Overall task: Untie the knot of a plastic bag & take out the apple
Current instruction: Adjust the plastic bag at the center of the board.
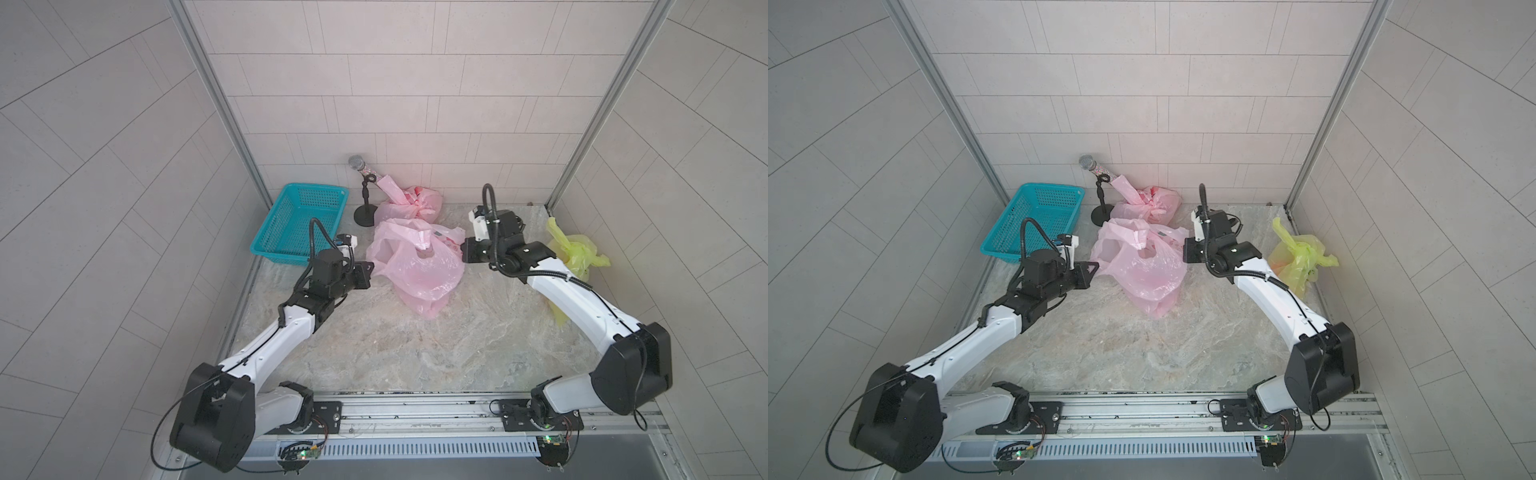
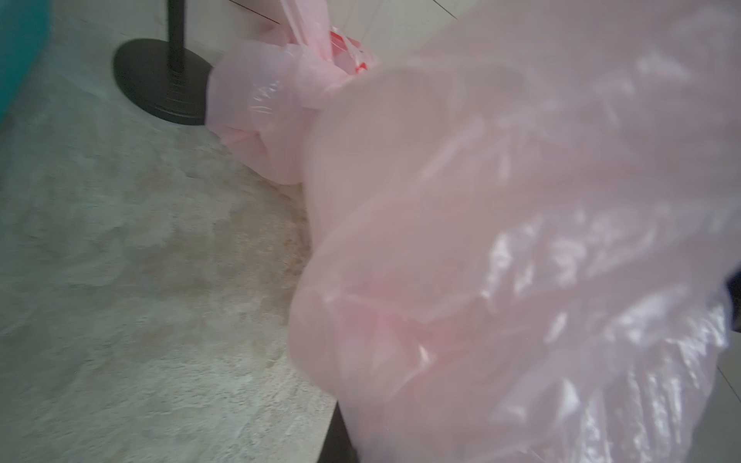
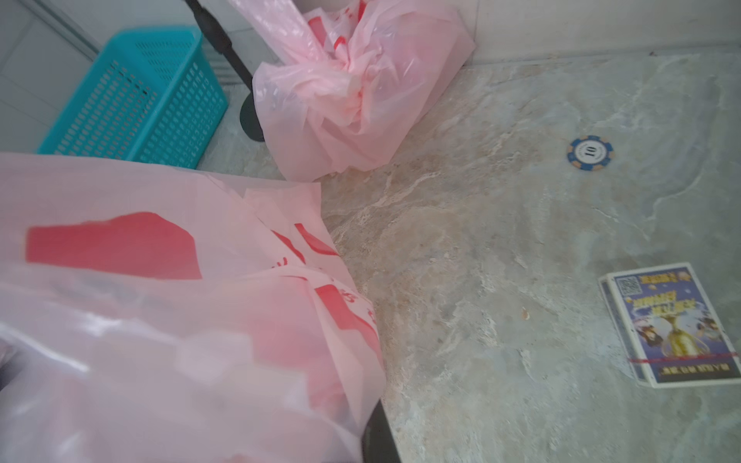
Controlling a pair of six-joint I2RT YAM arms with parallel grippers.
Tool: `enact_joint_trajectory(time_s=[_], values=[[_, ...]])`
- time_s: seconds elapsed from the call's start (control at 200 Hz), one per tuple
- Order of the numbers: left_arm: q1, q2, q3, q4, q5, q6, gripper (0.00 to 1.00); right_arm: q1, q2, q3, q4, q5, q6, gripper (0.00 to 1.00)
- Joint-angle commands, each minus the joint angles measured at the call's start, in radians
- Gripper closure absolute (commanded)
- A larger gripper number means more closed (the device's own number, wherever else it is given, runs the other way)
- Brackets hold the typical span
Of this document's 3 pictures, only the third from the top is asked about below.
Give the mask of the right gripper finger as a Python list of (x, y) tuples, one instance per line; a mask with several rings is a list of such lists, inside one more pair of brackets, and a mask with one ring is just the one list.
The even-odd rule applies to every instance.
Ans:
[(401, 463), (398, 448), (382, 401), (370, 415), (362, 438), (364, 463)]

